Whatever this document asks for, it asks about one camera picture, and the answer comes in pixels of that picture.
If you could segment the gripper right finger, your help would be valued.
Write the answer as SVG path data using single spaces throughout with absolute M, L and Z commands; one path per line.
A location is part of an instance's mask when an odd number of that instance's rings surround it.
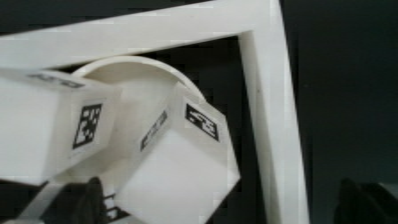
M 334 224 L 398 224 L 398 184 L 342 181 Z

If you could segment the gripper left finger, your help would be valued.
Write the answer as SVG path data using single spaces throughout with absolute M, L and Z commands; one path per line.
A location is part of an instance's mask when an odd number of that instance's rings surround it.
M 107 224 L 103 185 L 48 183 L 16 218 L 16 224 Z

